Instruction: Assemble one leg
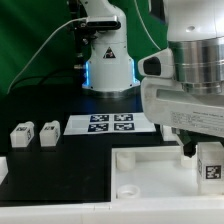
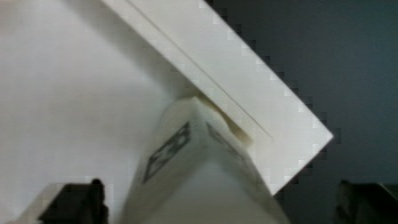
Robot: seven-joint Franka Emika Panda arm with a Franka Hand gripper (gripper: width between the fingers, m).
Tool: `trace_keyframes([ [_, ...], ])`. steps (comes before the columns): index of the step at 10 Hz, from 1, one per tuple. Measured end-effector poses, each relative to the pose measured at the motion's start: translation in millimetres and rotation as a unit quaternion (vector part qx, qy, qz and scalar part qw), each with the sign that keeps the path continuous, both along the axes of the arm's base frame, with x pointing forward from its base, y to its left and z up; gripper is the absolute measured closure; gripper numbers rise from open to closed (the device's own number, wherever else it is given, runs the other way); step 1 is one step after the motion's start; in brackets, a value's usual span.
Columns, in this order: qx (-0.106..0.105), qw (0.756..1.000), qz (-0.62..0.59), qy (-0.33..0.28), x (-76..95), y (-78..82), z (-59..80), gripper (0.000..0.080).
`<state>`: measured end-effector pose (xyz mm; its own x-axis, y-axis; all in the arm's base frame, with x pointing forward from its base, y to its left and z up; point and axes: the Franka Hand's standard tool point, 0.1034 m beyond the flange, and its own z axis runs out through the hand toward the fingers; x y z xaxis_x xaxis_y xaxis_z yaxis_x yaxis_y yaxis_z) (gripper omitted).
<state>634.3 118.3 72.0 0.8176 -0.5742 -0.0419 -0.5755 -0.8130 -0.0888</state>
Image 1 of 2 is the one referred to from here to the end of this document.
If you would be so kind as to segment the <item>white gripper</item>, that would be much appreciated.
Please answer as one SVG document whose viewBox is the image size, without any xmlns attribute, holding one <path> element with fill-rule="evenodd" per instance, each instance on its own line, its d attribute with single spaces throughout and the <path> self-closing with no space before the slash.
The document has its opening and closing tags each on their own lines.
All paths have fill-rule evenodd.
<svg viewBox="0 0 224 224">
<path fill-rule="evenodd" d="M 187 131 L 224 137 L 224 95 L 192 95 L 172 79 L 145 77 L 141 100 L 146 118 L 173 127 L 177 143 L 189 158 L 196 154 L 196 143 Z"/>
</svg>

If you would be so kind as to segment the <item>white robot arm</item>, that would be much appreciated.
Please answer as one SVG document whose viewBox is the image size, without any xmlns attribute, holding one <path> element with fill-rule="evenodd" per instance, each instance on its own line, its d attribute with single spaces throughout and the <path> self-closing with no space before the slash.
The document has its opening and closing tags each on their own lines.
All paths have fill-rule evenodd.
<svg viewBox="0 0 224 224">
<path fill-rule="evenodd" d="M 168 25 L 168 47 L 141 59 L 127 52 L 126 16 L 108 0 L 79 0 L 96 39 L 84 88 L 101 95 L 141 89 L 154 124 L 224 138 L 224 0 L 149 0 Z"/>
</svg>

